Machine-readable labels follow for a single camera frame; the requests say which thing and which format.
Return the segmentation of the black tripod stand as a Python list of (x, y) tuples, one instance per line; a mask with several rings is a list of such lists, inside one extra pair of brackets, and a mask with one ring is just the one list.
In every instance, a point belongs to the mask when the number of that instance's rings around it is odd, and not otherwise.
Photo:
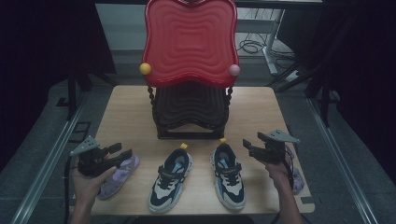
[(70, 120), (77, 113), (77, 87), (83, 92), (92, 90), (93, 84), (90, 75), (98, 77), (112, 87), (119, 85), (118, 81), (109, 77), (106, 71), (93, 63), (69, 61), (64, 65), (64, 71), (67, 83), (67, 97), (61, 98), (57, 106), (66, 106), (68, 108), (67, 120)]
[[(333, 56), (339, 48), (347, 30), (349, 29), (349, 21), (347, 17), (340, 19), (334, 27), (327, 33), (314, 47), (307, 56), (300, 61), (293, 63), (278, 77), (267, 84), (275, 92), (283, 92), (292, 87), (300, 84), (303, 81), (311, 79), (306, 87), (304, 94), (307, 98), (311, 99), (317, 96), (321, 91), (321, 98), (319, 100), (319, 117), (326, 127), (329, 126), (328, 121), (328, 108), (330, 103), (330, 66), (332, 64)], [(281, 85), (292, 71), (297, 69), (303, 64), (316, 60), (317, 65), (295, 78), (293, 81)]]

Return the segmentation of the white desk frame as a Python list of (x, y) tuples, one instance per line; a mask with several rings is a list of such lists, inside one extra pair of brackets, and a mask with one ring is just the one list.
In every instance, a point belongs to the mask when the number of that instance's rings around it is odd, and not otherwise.
[(270, 74), (274, 77), (277, 76), (273, 46), (284, 10), (239, 7), (237, 12), (237, 50), (241, 55), (262, 55)]

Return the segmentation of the black floor frame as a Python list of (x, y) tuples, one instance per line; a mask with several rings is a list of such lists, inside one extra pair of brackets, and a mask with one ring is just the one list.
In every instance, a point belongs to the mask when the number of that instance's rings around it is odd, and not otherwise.
[(79, 121), (76, 123), (68, 142), (73, 144), (79, 144), (86, 139), (91, 127), (90, 121)]

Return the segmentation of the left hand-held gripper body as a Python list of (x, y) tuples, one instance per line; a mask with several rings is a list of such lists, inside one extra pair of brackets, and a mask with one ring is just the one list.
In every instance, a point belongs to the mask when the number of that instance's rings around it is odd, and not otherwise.
[(97, 177), (111, 167), (110, 154), (107, 147), (99, 148), (100, 144), (90, 135), (75, 147), (69, 155), (78, 156), (78, 170), (85, 176)]

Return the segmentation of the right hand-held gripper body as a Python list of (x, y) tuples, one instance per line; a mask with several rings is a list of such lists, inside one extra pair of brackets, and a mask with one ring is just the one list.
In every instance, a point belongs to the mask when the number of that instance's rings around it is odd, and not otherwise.
[(264, 160), (266, 162), (277, 164), (283, 160), (287, 155), (291, 159), (294, 155), (287, 143), (299, 143), (300, 140), (291, 136), (289, 133), (285, 133), (279, 129), (275, 129), (269, 133), (257, 133), (260, 140), (264, 142)]

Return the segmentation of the purple sandal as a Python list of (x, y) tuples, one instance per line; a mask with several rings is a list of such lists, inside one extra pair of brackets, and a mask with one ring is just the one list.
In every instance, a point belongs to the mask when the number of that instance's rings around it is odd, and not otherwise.
[(293, 180), (292, 192), (294, 194), (298, 194), (304, 189), (304, 179), (302, 178), (299, 169), (294, 166), (293, 163), (294, 154), (288, 146), (286, 146), (286, 152), (290, 159), (290, 170), (291, 170), (291, 177)]
[(101, 201), (114, 196), (126, 183), (130, 175), (138, 167), (140, 160), (136, 156), (123, 161), (116, 172), (101, 185), (97, 198)]

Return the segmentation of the metal floor rail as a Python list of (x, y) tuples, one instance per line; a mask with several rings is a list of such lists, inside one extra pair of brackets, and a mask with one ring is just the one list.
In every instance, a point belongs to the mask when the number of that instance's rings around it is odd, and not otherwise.
[(49, 151), (48, 156), (44, 159), (43, 164), (38, 170), (31, 186), (25, 194), (19, 208), (17, 209), (14, 217), (11, 219), (9, 224), (27, 224), (31, 215), (33, 214), (35, 207), (48, 184), (50, 176), (53, 170), (61, 158), (67, 141), (74, 130), (78, 119), (82, 113), (83, 107), (87, 102), (89, 94), (87, 92), (82, 93), (78, 97), (77, 109), (75, 114), (65, 123), (61, 133), (57, 140)]
[(367, 200), (365, 193), (363, 192), (360, 184), (356, 180), (355, 176), (351, 172), (349, 165), (336, 142), (332, 131), (329, 127), (327, 127), (324, 121), (321, 119), (319, 107), (315, 103), (313, 99), (306, 100), (307, 105), (309, 106), (316, 124), (318, 125), (319, 131), (324, 138), (324, 141), (330, 150), (332, 157), (334, 158), (335, 164), (339, 169), (341, 176), (343, 177), (346, 187), (356, 204), (356, 207), (361, 215), (364, 224), (378, 224), (377, 218), (374, 214), (372, 206)]

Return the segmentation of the person's left hand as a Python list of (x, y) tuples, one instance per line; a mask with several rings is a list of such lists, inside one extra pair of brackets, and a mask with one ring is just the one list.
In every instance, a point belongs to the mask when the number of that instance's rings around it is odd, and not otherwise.
[(97, 177), (87, 177), (78, 170), (72, 173), (76, 204), (93, 205), (102, 183), (116, 172), (116, 167), (111, 167)]

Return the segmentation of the red and black shoe rack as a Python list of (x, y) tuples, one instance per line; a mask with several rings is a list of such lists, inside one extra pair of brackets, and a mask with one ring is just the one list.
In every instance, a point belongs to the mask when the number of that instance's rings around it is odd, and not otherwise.
[(149, 0), (140, 72), (158, 137), (224, 136), (240, 73), (233, 0)]

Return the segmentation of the person's right hand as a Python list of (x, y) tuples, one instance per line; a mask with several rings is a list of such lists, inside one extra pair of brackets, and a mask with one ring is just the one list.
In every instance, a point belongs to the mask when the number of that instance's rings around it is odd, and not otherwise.
[(291, 190), (289, 174), (283, 164), (265, 163), (265, 169), (268, 171), (277, 190)]

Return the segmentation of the navy and white sneaker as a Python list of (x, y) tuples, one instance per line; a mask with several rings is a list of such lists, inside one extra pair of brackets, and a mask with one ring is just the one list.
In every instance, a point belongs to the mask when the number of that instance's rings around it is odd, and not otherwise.
[(246, 203), (241, 164), (225, 138), (212, 152), (210, 162), (215, 174), (215, 191), (219, 201), (228, 209), (241, 210)]
[(184, 181), (193, 167), (193, 159), (187, 148), (187, 144), (181, 144), (159, 166), (158, 176), (148, 196), (148, 209), (151, 212), (163, 214), (177, 204)]

